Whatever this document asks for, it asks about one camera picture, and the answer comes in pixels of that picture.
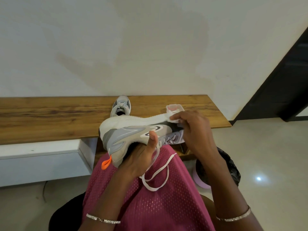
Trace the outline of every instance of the grey sneaker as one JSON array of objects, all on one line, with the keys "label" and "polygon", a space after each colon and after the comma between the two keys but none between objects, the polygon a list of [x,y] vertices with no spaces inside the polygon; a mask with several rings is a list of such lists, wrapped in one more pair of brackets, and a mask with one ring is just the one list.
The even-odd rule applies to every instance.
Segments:
[{"label": "grey sneaker", "polygon": [[[132,123],[133,125],[123,127],[123,125],[127,125],[127,123]],[[158,157],[160,148],[163,145],[184,142],[183,128],[181,124],[169,122],[166,115],[157,115],[150,118],[139,118],[133,116],[112,117],[105,120],[99,129],[104,149],[107,150],[110,155],[110,160],[108,162],[112,162],[115,167],[119,167],[122,163],[130,144],[135,142],[144,144],[148,143],[149,131],[155,131],[158,136],[156,155],[153,158],[150,167]],[[167,169],[166,180],[159,188],[152,188],[147,184],[147,182],[152,180],[161,170],[167,167],[174,155],[175,154],[171,155],[164,167],[155,172],[151,179],[145,180],[144,175],[141,177],[142,182],[147,189],[156,191],[164,186],[168,179],[169,168]]]},{"label": "grey sneaker", "polygon": [[112,106],[110,117],[120,116],[121,113],[129,115],[131,113],[131,102],[129,98],[125,95],[121,95],[117,98]]}]

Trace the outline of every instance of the orange heel tab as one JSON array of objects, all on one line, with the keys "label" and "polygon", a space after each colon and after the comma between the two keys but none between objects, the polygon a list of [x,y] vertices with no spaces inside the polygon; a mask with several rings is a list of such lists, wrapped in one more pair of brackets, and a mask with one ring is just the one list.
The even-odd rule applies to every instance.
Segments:
[{"label": "orange heel tab", "polygon": [[105,160],[105,161],[102,162],[102,170],[105,170],[106,168],[108,168],[110,163],[111,163],[111,156],[108,160]]}]

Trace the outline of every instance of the silver bracelet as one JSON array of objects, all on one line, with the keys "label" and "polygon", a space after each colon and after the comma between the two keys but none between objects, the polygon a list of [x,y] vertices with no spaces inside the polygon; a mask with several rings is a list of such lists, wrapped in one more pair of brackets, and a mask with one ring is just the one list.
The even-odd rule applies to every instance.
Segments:
[{"label": "silver bracelet", "polygon": [[87,217],[92,219],[92,220],[100,221],[100,222],[104,222],[104,223],[108,223],[108,224],[120,224],[121,223],[121,221],[110,221],[110,220],[101,219],[99,217],[92,216],[88,213],[87,213]]},{"label": "silver bracelet", "polygon": [[219,220],[219,221],[226,221],[226,222],[230,222],[230,221],[238,221],[240,219],[243,219],[247,216],[249,216],[249,214],[251,213],[251,209],[250,209],[250,206],[248,206],[248,211],[245,212],[243,215],[239,216],[239,217],[234,217],[234,218],[230,218],[230,219],[223,219],[223,218],[219,218],[216,216],[216,218]]}]

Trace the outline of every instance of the black trash bag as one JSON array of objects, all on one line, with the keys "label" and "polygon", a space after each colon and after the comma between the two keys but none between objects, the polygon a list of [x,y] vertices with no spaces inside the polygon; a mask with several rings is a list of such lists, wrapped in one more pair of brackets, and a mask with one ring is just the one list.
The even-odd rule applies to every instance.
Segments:
[{"label": "black trash bag", "polygon": [[[241,174],[240,172],[238,171],[237,167],[235,166],[233,160],[231,160],[230,156],[225,153],[223,150],[221,150],[219,147],[217,147],[217,150],[219,152],[219,154],[222,156],[222,158],[224,158],[224,160],[226,161],[227,163],[227,166],[228,166],[228,169],[229,169],[229,172],[233,178],[233,181],[235,182],[235,184],[238,186],[238,184],[240,183],[240,180],[241,180]],[[209,179],[205,173],[205,170],[201,164],[201,162],[199,160],[197,160],[196,162],[196,171],[197,171],[197,174],[199,176],[199,178],[204,182],[206,183],[207,185],[210,185],[209,183]]]}]

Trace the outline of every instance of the wooden bench top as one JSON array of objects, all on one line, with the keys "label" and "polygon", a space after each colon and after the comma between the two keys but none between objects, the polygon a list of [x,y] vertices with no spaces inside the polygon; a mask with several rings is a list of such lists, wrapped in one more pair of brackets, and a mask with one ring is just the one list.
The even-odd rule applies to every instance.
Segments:
[{"label": "wooden bench top", "polygon": [[[0,98],[0,145],[98,137],[116,96]],[[166,105],[198,109],[212,128],[231,124],[207,95],[130,96],[132,116],[166,112]]]}]

